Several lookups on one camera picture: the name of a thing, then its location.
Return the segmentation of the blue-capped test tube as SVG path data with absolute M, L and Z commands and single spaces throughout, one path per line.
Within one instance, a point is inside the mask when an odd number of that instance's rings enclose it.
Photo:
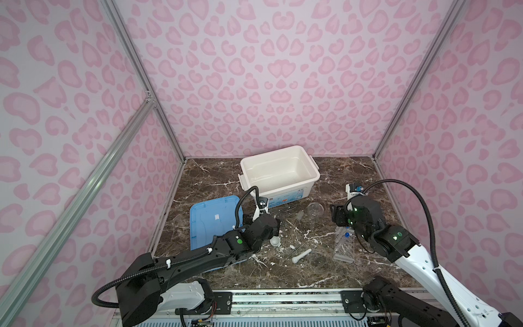
M 342 239 L 340 240 L 343 246 L 350 246 L 352 244 L 353 238 L 350 232 L 343 234 Z

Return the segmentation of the white ceramic pestle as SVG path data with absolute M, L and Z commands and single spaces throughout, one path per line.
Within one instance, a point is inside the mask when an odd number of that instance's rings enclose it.
M 307 255 L 309 255 L 310 253 L 312 252 L 312 249 L 307 249 L 306 251 L 300 253 L 299 255 L 297 256 L 294 256 L 291 261 L 293 264 L 298 264 L 299 261 L 301 261 L 304 257 L 306 257 Z

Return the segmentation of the clear round-bottom flask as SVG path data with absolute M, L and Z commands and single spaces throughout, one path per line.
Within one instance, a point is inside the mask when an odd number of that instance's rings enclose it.
M 324 207 L 318 202 L 312 202 L 307 206 L 306 214 L 311 218 L 322 217 L 324 214 Z

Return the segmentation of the white plastic storage bin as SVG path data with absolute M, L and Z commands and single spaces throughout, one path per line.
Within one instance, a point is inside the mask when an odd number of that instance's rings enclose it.
M 319 166 L 298 145 L 244 158 L 241 169 L 242 189 L 258 187 L 260 196 L 268 199 L 268 208 L 307 198 L 320 179 Z

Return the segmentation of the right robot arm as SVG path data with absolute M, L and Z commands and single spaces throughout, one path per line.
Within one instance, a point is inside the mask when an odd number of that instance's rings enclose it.
M 429 250 L 414 235 L 402 226 L 386 222 L 380 204 L 372 198 L 357 195 L 345 204 L 332 204 L 330 214 L 333 223 L 353 230 L 373 252 L 403 269 L 442 305 L 442 309 L 437 309 L 376 277 L 363 291 L 364 305 L 369 311 L 388 309 L 419 326 L 522 325 L 516 315 L 499 312 L 436 265 Z

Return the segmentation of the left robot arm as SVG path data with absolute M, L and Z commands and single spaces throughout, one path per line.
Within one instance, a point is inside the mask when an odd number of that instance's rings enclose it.
M 262 214 L 252 224 L 215 236 L 211 244 L 177 256 L 138 256 L 116 287 L 124 326 L 136 326 L 158 308 L 163 293 L 192 277 L 245 261 L 260 252 L 264 243 L 279 235 L 281 221 Z

